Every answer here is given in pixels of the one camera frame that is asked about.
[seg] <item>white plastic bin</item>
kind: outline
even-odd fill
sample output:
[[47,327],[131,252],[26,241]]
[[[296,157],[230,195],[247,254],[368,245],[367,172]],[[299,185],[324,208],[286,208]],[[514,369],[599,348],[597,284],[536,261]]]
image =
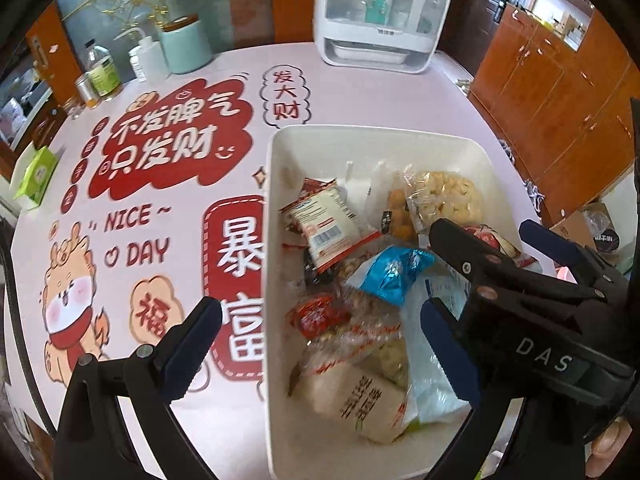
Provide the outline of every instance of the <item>white plastic bin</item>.
[[456,171],[482,192],[485,222],[522,248],[511,208],[482,147],[442,134],[368,126],[288,126],[271,140],[269,152],[264,322],[267,382],[267,441],[271,475],[278,480],[393,480],[428,472],[459,430],[467,412],[449,423],[431,424],[391,446],[373,444],[316,415],[302,400],[287,397],[289,375],[305,342],[285,313],[293,306],[288,280],[302,278],[301,251],[282,249],[279,209],[298,196],[304,177],[331,180],[350,174],[347,202],[363,213],[370,174],[379,160],[433,171]]

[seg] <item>red scarf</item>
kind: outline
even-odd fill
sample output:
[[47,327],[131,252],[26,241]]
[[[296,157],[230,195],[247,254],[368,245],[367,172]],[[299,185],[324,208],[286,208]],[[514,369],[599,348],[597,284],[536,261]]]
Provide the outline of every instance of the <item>red scarf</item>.
[[69,362],[71,371],[74,370],[79,357],[84,354],[80,340],[91,325],[93,316],[94,312],[88,306],[71,325],[60,332],[49,334],[49,339],[53,346],[58,350],[66,350],[66,360]]

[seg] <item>blue gripper pad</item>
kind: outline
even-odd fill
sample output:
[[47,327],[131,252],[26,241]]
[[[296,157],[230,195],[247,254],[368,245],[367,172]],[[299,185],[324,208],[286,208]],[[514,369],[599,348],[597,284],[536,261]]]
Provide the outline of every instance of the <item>blue gripper pad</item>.
[[560,235],[542,227],[542,225],[533,220],[525,220],[520,224],[518,234],[524,243],[546,254],[546,256],[564,267],[574,266],[582,259],[576,244],[565,240]]
[[480,404],[478,368],[453,335],[457,320],[439,298],[427,300],[420,310],[420,327],[442,365],[453,391],[473,409]]
[[187,319],[171,327],[158,343],[155,364],[164,402],[184,397],[221,326],[220,302],[204,297]]

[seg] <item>green tissue box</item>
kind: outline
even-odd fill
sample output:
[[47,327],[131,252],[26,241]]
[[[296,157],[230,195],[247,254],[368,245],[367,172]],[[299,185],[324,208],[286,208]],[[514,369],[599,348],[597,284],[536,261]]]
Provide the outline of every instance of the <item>green tissue box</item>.
[[14,196],[21,207],[34,209],[40,205],[57,164],[56,156],[46,146],[35,153]]

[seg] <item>glass bottle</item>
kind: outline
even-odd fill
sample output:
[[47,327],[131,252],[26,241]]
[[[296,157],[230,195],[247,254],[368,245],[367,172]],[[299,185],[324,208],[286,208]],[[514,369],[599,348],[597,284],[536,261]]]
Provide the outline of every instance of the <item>glass bottle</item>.
[[95,44],[95,40],[88,41],[85,47],[84,65],[89,79],[100,97],[109,101],[122,91],[113,58],[106,48]]

